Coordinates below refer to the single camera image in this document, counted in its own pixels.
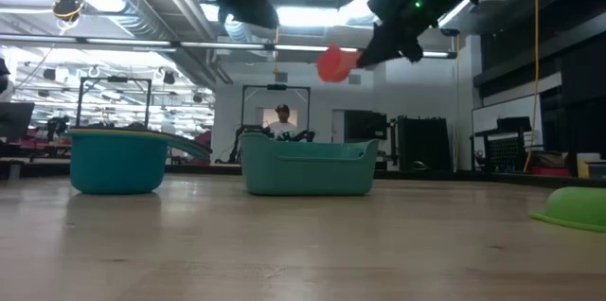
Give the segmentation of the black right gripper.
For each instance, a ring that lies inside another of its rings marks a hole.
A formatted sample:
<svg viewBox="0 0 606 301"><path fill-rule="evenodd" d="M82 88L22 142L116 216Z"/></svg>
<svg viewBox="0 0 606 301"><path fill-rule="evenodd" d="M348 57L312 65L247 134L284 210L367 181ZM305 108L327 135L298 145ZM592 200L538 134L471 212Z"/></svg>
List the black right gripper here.
<svg viewBox="0 0 606 301"><path fill-rule="evenodd" d="M369 0L368 7L379 18L373 25L373 36L357 60L357 67L369 67L398 58L398 48L388 36L400 29L405 35L418 37L425 29L436 27L435 8L431 0ZM418 39L403 41L400 52L410 63L423 58Z"/></svg>

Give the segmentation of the orange measuring cup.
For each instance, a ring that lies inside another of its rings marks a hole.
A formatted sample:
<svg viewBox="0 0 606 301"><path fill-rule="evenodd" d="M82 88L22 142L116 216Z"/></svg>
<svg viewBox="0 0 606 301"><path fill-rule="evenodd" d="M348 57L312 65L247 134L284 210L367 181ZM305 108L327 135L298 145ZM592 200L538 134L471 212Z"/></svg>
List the orange measuring cup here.
<svg viewBox="0 0 606 301"><path fill-rule="evenodd" d="M330 44L316 61L318 77L324 82L342 82L350 72L358 67L360 51L345 51L336 44Z"/></svg>

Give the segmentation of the teal plastic basket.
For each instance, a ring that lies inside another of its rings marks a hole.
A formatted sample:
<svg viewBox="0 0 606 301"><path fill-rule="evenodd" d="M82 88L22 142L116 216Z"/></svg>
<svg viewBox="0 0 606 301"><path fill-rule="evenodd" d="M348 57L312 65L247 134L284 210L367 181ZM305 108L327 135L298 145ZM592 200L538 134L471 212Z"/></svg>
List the teal plastic basket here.
<svg viewBox="0 0 606 301"><path fill-rule="evenodd" d="M379 142L275 141L245 133L241 173L247 192L260 196L361 196L372 188Z"/></svg>

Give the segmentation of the green measuring cup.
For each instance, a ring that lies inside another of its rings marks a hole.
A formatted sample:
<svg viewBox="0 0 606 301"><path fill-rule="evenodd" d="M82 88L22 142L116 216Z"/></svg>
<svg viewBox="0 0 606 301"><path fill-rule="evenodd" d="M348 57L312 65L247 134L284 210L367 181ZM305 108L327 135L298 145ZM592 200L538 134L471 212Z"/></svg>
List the green measuring cup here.
<svg viewBox="0 0 606 301"><path fill-rule="evenodd" d="M544 211L530 212L537 221L606 233L606 188L567 186L553 191Z"/></svg>

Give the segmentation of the large teal measuring cup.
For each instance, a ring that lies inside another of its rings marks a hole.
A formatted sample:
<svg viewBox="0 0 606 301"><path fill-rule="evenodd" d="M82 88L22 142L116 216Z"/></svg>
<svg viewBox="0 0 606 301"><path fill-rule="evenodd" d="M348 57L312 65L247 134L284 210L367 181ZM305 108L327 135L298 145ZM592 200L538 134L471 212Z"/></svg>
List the large teal measuring cup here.
<svg viewBox="0 0 606 301"><path fill-rule="evenodd" d="M70 182L92 195L146 194L163 182L168 149L207 160L212 149L180 135L116 128L73 128Z"/></svg>

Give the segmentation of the black monitor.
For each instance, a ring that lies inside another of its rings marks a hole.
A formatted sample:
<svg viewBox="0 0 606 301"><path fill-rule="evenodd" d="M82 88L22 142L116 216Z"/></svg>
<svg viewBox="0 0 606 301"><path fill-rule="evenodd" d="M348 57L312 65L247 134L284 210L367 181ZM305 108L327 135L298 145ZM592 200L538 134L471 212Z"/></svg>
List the black monitor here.
<svg viewBox="0 0 606 301"><path fill-rule="evenodd" d="M26 135L34 107L28 102L0 102L0 137Z"/></svg>
<svg viewBox="0 0 606 301"><path fill-rule="evenodd" d="M387 139L386 114L372 111L344 111L344 140L359 142Z"/></svg>

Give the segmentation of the black tall cabinet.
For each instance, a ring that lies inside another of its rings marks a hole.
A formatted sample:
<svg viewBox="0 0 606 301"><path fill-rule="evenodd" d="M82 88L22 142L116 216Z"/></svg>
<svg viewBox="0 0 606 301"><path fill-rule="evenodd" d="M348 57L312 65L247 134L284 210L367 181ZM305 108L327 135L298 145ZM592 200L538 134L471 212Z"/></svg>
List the black tall cabinet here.
<svg viewBox="0 0 606 301"><path fill-rule="evenodd" d="M397 118L400 170L451 171L447 120L442 117Z"/></svg>

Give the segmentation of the person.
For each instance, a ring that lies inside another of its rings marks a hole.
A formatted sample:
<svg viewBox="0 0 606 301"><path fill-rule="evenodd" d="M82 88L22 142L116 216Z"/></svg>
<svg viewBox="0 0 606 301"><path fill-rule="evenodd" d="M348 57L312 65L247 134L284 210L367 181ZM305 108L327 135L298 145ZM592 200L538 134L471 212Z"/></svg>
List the person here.
<svg viewBox="0 0 606 301"><path fill-rule="evenodd" d="M289 121L290 108L286 104L279 104L276 108L277 121L268 125L275 139L292 138L296 135L297 127Z"/></svg>

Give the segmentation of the black perforated cart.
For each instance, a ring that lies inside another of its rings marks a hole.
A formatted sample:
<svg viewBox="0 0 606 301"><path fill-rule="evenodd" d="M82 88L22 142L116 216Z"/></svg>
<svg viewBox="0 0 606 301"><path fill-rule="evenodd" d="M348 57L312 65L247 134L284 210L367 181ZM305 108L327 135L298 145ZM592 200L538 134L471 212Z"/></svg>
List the black perforated cart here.
<svg viewBox="0 0 606 301"><path fill-rule="evenodd" d="M473 148L479 168L485 172L521 171L526 161L525 134L532 131L528 116L498 117L496 127L476 132L472 140L480 139L482 149Z"/></svg>

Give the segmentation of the overhead LED light bar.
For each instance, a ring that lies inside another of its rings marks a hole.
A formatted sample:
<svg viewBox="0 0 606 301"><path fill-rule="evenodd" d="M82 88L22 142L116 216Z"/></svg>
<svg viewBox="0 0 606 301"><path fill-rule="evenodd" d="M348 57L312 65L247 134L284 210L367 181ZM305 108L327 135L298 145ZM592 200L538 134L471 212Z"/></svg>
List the overhead LED light bar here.
<svg viewBox="0 0 606 301"><path fill-rule="evenodd" d="M323 53L329 48L325 45L302 44L255 44L226 42L192 42L171 40L141 40L123 38L101 38L83 36L54 36L38 34L0 33L0 44L12 46L39 46L58 48L77 48L115 51L138 51L156 53L176 53L179 50L229 50L263 52L313 52Z"/></svg>

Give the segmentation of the red plastic bin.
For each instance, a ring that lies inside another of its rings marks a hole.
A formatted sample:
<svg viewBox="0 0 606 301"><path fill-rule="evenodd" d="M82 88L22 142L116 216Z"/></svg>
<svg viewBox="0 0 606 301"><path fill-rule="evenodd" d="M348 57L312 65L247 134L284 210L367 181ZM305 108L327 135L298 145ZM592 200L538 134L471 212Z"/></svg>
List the red plastic bin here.
<svg viewBox="0 0 606 301"><path fill-rule="evenodd" d="M570 171L568 168L546 168L533 166L530 168L530 173L534 175L542 176L557 176L557 177L570 177Z"/></svg>

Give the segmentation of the pale yellow container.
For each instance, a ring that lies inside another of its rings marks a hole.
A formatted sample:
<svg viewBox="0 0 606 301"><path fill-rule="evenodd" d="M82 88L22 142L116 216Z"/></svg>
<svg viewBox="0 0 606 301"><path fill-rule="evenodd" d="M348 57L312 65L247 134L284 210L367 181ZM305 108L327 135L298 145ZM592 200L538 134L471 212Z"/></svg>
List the pale yellow container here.
<svg viewBox="0 0 606 301"><path fill-rule="evenodd" d="M578 177L583 179L589 179L589 164L595 163L601 159L600 153L585 152L577 154L577 169Z"/></svg>

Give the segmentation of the black background rig frame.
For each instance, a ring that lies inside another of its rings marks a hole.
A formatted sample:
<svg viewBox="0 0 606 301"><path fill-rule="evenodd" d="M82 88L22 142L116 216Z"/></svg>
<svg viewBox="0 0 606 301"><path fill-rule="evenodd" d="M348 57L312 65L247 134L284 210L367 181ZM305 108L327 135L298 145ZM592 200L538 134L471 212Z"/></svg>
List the black background rig frame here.
<svg viewBox="0 0 606 301"><path fill-rule="evenodd" d="M243 85L242 86L242 90L241 90L241 125L257 125L257 124L245 124L244 123L244 110L245 110L245 102L248 98L252 97L254 94L251 93L249 96L246 95L246 90L248 88L263 88L269 91L287 91L287 90L295 90L295 89L303 89L307 92L308 97L311 97L311 88L310 87L302 87L302 86L287 86L284 84L267 84L267 85ZM270 139L274 139L274 135L272 134L271 130L265 126L264 127L264 132L261 134L266 135L267 137L269 137ZM310 130L310 121L307 121L307 128L305 130ZM240 160L238 162L237 165L242 165L242 150L241 150L241 141L240 141L240 151L238 154L238 159Z"/></svg>
<svg viewBox="0 0 606 301"><path fill-rule="evenodd" d="M150 107L152 102L152 81L150 79L133 79L128 78L126 76L110 76L106 78L92 78L92 77L82 77L80 78L80 86L79 86L79 95L77 102L77 114L75 127L78 128L81 124L81 111L83 107L83 97L90 90L96 87L96 84L100 81L108 81L112 83L128 83L134 82L137 86L139 86L140 82L145 82L148 86L147 89L140 88L140 90L146 95L146 105L145 105L145 118L144 118L144 127L149 127L150 122Z"/></svg>

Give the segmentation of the black aluminium table frame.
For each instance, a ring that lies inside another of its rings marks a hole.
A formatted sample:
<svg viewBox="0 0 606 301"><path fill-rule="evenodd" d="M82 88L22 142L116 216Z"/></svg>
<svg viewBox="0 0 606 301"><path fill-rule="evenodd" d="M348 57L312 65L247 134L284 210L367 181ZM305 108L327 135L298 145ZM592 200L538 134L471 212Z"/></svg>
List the black aluminium table frame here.
<svg viewBox="0 0 606 301"><path fill-rule="evenodd" d="M174 166L165 167L166 173L197 175L231 175L240 176L239 166ZM480 171L386 171L378 170L375 179L380 180L414 180L414 181L452 181L452 182L491 182L520 186L541 186L561 188L565 186L588 186L606 188L606 180L581 179L562 176L531 175L529 173L486 173Z"/></svg>

